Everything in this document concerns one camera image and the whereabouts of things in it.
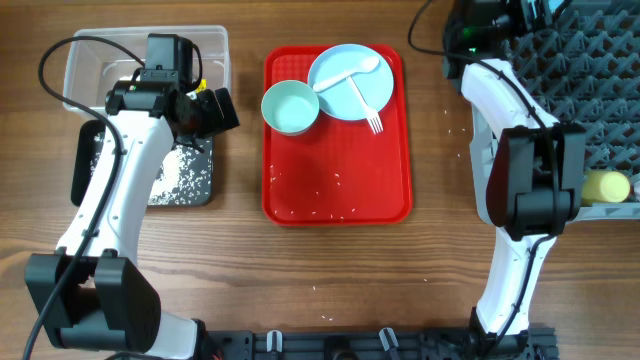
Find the yellow snack wrapper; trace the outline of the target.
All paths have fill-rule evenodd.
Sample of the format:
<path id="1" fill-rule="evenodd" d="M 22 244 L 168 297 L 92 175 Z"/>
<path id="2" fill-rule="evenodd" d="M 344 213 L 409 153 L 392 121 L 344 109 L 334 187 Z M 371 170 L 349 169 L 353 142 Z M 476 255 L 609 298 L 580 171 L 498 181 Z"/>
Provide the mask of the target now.
<path id="1" fill-rule="evenodd" d="M 202 79 L 198 85 L 198 87 L 192 91 L 192 94 L 197 94 L 199 92 L 204 91 L 207 88 L 207 81 Z"/>

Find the yellow plastic cup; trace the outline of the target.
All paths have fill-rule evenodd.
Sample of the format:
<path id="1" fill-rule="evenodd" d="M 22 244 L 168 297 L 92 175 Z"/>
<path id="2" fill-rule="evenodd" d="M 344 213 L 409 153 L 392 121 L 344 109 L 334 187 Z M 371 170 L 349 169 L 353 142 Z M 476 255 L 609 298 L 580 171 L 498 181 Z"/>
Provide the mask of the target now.
<path id="1" fill-rule="evenodd" d="M 627 199 L 631 191 L 628 178 L 612 170 L 591 170 L 586 173 L 582 187 L 582 204 L 620 203 Z"/>

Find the blue bowl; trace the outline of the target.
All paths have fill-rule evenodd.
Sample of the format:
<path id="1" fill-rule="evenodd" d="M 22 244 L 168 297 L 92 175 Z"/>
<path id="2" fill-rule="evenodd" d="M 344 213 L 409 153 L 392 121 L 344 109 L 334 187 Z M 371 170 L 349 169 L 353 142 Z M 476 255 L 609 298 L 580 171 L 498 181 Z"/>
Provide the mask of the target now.
<path id="1" fill-rule="evenodd" d="M 557 17 L 572 3 L 572 0 L 534 0 L 533 7 L 537 16 Z"/>

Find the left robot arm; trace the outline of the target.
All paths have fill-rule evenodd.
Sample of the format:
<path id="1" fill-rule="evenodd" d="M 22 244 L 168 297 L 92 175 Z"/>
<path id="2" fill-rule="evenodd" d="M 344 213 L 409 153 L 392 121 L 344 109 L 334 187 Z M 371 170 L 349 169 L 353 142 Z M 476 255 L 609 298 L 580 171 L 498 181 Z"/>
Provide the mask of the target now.
<path id="1" fill-rule="evenodd" d="M 77 215 L 52 253 L 27 262 L 25 282 L 38 312 L 33 330 L 59 349 L 220 359 L 223 350 L 203 322 L 162 309 L 137 252 L 165 157 L 178 146 L 199 150 L 239 120 L 227 89 L 201 88 L 202 56 L 191 40 L 152 33 L 137 64 L 95 114 L 104 140 Z"/>

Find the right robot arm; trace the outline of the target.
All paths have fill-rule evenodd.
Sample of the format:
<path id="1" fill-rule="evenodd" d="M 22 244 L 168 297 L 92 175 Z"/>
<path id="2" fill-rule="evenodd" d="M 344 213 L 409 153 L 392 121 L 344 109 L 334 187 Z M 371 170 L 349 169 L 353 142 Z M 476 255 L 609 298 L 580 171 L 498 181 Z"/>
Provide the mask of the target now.
<path id="1" fill-rule="evenodd" d="M 463 346 L 468 359 L 514 359 L 530 345 L 528 309 L 545 257 L 580 208 L 585 131 L 544 110 L 497 57 L 511 36 L 551 26 L 566 1 L 454 3 L 443 34 L 446 77 L 498 140 L 485 206 L 496 227 L 487 286 Z"/>

